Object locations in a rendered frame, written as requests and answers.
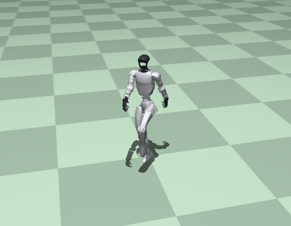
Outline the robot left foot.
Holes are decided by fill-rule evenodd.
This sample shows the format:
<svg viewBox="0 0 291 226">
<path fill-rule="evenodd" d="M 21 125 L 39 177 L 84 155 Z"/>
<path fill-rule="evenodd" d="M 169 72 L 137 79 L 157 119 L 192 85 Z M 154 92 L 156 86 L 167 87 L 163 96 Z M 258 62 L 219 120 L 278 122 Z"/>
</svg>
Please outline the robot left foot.
<svg viewBox="0 0 291 226">
<path fill-rule="evenodd" d="M 147 147 L 148 147 L 147 143 L 146 143 L 145 147 L 144 146 L 141 146 L 140 147 L 140 150 L 138 152 L 138 156 L 142 157 L 145 154 Z"/>
</svg>

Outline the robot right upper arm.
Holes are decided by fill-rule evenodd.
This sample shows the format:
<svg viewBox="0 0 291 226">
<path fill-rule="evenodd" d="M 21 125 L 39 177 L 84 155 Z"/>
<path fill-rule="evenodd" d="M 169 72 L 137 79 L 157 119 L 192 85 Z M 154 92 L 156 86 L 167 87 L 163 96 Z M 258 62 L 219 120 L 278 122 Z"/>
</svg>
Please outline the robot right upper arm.
<svg viewBox="0 0 291 226">
<path fill-rule="evenodd" d="M 132 70 L 129 73 L 129 81 L 128 81 L 128 87 L 127 90 L 130 90 L 131 92 L 133 92 L 133 84 L 134 84 L 134 80 L 135 80 L 135 73 L 137 70 Z"/>
</svg>

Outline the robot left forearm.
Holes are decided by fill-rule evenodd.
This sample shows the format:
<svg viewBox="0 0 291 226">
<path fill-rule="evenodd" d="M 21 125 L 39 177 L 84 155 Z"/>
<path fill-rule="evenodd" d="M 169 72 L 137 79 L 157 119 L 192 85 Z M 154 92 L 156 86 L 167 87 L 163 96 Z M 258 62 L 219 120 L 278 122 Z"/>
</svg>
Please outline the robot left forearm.
<svg viewBox="0 0 291 226">
<path fill-rule="evenodd" d="M 166 89 L 165 89 L 164 86 L 163 86 L 163 88 L 164 88 L 164 92 L 161 92 L 161 94 L 162 94 L 162 96 L 163 96 L 163 98 L 165 100 L 166 98 L 169 98 L 169 97 L 168 97 L 168 94 L 167 94 Z"/>
</svg>

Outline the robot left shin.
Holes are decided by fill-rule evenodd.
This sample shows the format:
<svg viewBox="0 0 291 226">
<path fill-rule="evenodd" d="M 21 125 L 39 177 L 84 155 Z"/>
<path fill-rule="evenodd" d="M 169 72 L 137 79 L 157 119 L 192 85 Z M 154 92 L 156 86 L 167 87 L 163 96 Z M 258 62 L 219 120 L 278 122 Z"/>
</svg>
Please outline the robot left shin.
<svg viewBox="0 0 291 226">
<path fill-rule="evenodd" d="M 141 145 L 144 146 L 144 147 L 146 145 L 146 137 L 147 137 L 147 131 L 146 130 L 147 130 L 147 128 L 143 129 L 143 133 L 138 135 L 139 141 L 140 141 Z"/>
</svg>

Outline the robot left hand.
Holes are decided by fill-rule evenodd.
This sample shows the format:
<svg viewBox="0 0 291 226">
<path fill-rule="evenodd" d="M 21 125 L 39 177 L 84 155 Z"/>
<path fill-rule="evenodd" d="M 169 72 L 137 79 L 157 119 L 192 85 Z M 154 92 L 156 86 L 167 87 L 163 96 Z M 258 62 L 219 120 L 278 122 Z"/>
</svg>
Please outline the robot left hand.
<svg viewBox="0 0 291 226">
<path fill-rule="evenodd" d="M 164 102 L 164 103 L 163 103 Z M 167 105 L 168 105 L 168 98 L 166 98 L 164 101 L 163 101 L 162 103 L 162 105 L 163 106 L 165 106 L 165 107 L 163 107 L 163 108 L 167 108 Z M 165 104 L 165 105 L 164 105 Z"/>
</svg>

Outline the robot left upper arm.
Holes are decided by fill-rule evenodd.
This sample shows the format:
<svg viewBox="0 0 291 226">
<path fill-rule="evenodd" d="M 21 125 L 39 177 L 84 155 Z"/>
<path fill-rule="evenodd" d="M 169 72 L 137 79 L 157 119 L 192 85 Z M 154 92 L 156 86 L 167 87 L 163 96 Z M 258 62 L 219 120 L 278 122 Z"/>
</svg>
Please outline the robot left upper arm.
<svg viewBox="0 0 291 226">
<path fill-rule="evenodd" d="M 152 72 L 151 76 L 152 76 L 153 80 L 156 81 L 157 85 L 159 86 L 158 87 L 158 91 L 159 92 L 164 92 L 163 82 L 162 82 L 160 73 Z"/>
</svg>

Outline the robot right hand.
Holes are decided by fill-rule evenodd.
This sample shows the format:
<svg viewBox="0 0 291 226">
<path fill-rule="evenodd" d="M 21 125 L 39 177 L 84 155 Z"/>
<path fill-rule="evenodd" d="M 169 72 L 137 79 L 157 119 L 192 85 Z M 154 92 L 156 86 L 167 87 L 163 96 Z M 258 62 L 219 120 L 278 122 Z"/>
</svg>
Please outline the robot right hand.
<svg viewBox="0 0 291 226">
<path fill-rule="evenodd" d="M 126 103 L 129 103 L 129 102 L 128 102 L 128 97 L 125 97 L 125 98 L 123 99 L 123 110 L 124 110 L 125 112 L 128 110 L 128 108 L 126 108 L 126 107 L 129 107 L 129 106 L 126 105 Z"/>
</svg>

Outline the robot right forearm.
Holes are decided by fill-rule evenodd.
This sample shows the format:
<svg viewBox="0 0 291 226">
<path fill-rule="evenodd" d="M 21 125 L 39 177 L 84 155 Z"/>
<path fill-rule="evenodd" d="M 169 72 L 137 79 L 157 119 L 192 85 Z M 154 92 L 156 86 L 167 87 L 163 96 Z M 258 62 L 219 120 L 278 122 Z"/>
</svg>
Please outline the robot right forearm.
<svg viewBox="0 0 291 226">
<path fill-rule="evenodd" d="M 131 91 L 126 89 L 125 94 L 124 94 L 124 98 L 128 97 L 128 100 L 129 100 L 130 95 L 131 95 Z"/>
</svg>

